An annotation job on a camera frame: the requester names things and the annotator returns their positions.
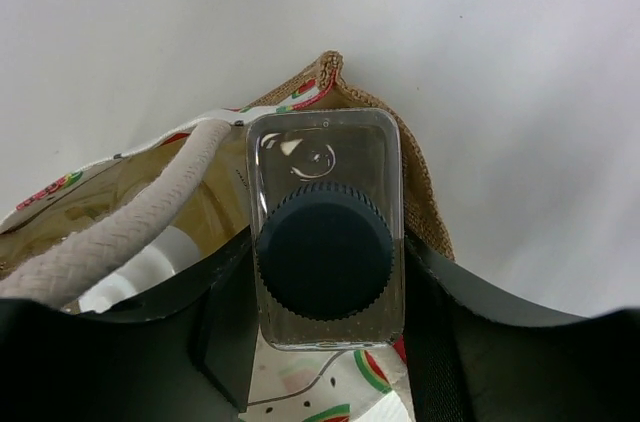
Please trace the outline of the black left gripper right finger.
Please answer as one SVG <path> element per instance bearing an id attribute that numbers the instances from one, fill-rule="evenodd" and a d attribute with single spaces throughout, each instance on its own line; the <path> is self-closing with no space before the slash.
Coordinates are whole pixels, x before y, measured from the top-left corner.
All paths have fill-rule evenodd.
<path id="1" fill-rule="evenodd" d="M 527 301 L 405 239 L 404 343 L 419 421 L 636 421 L 639 310 Z"/>

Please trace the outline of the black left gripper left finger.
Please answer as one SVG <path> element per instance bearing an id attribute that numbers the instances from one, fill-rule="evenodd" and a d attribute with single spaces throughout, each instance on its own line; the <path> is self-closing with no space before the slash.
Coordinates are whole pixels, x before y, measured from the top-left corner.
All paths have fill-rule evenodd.
<path id="1" fill-rule="evenodd" d="M 257 339 L 251 237 L 101 313 L 1 303 L 5 421 L 235 421 Z"/>

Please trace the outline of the clear bottle dark cap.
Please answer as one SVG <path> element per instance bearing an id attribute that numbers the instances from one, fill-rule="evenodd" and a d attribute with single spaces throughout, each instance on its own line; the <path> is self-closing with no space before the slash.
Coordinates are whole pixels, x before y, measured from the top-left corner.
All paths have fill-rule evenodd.
<path id="1" fill-rule="evenodd" d="M 405 282 L 395 119 L 373 108 L 276 112 L 246 140 L 265 341 L 291 351 L 396 341 Z"/>

